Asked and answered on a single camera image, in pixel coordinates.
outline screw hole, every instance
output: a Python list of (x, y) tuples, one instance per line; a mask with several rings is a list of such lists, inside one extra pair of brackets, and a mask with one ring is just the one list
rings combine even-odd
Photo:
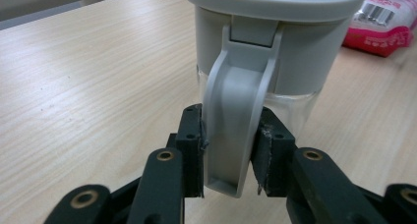
[(359, 213), (350, 213), (347, 219), (355, 224), (369, 224), (370, 222), (364, 216)]
[(162, 151), (156, 158), (159, 161), (168, 161), (174, 158), (174, 154), (171, 151)]
[(323, 156), (320, 153), (315, 152), (313, 150), (304, 151), (303, 155), (304, 155), (304, 157), (306, 157), (310, 160), (315, 160), (315, 161), (322, 160), (322, 158), (323, 158)]
[(402, 189), (400, 193), (405, 200), (417, 205), (417, 191), (405, 188)]
[(95, 190), (88, 190), (79, 193), (71, 199), (71, 206), (73, 208), (84, 208), (90, 206), (98, 198), (98, 193)]
[(275, 138), (276, 139), (284, 139), (284, 135), (282, 135), (282, 134), (276, 134), (275, 135)]
[(151, 214), (145, 219), (145, 224), (162, 223), (162, 217), (159, 214)]

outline wooden table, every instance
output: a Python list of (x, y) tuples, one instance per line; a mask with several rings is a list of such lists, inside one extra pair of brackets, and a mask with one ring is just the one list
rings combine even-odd
[[(70, 190), (114, 191), (198, 103), (193, 5), (108, 0), (0, 31), (0, 223), (41, 223)], [(341, 48), (299, 146), (383, 194), (417, 184), (417, 45), (381, 58)], [(283, 198), (206, 190), (186, 223), (288, 223)]]

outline red package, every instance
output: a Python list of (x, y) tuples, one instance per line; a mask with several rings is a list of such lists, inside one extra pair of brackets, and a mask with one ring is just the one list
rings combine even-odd
[(387, 57), (409, 46), (417, 25), (417, 0), (365, 0), (343, 45)]

